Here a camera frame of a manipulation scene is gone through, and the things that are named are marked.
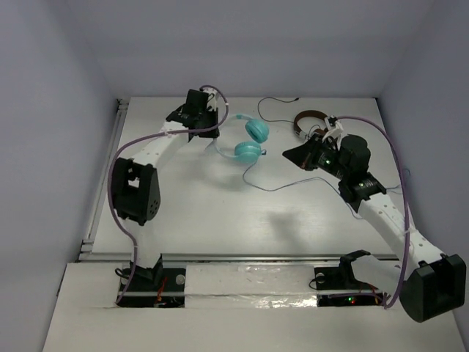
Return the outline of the teal cat-ear headphones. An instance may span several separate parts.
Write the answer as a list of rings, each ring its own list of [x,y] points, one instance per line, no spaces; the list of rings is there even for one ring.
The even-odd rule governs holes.
[[[238,143],[234,147],[232,154],[224,152],[218,146],[217,139],[213,139],[209,146],[214,147],[216,152],[227,160],[237,161],[242,164],[255,164],[261,156],[267,153],[267,151],[262,148],[262,144],[268,140],[270,134],[269,126],[263,120],[254,119],[247,114],[234,114],[228,117],[227,120],[245,121],[244,128],[251,139]]]

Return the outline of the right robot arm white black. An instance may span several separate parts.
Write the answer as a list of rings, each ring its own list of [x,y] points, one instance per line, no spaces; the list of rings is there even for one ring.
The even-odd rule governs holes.
[[[386,293],[389,301],[399,299],[407,315],[419,323],[464,305],[464,260],[457,254],[445,254],[410,225],[369,172],[371,152],[365,139],[348,135],[335,143],[314,134],[282,155],[300,169],[321,169],[336,177],[341,198],[399,258],[399,267],[392,268],[366,250],[343,255],[338,271],[342,285],[370,284]]]

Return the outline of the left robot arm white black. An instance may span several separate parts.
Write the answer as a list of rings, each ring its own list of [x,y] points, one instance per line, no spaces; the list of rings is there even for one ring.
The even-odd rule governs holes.
[[[144,227],[156,216],[161,200],[158,173],[193,137],[215,138],[229,113],[229,103],[214,86],[190,89],[185,102],[164,119],[157,133],[142,136],[120,147],[108,171],[108,206],[117,227],[132,243],[130,273],[121,296],[137,277],[146,289],[157,288],[163,280],[161,259],[141,266],[139,233],[122,221]]]

